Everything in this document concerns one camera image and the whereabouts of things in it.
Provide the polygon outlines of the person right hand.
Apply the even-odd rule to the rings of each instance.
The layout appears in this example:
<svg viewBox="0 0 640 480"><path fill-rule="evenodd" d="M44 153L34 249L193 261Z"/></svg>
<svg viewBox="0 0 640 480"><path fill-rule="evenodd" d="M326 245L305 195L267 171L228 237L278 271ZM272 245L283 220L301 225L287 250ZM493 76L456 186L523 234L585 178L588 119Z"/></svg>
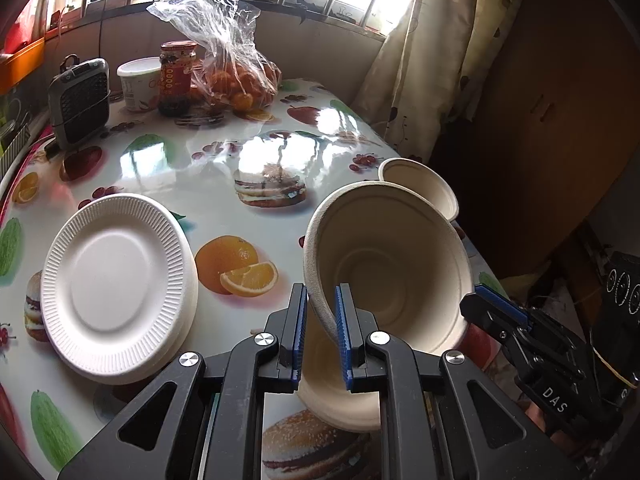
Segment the person right hand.
<svg viewBox="0 0 640 480"><path fill-rule="evenodd" d="M538 406L530 402L525 410L527 417L542 431L547 431L547 421L544 418L544 413ZM565 454L570 454L575 449L575 442L563 431L555 431L550 436L550 440Z"/></svg>

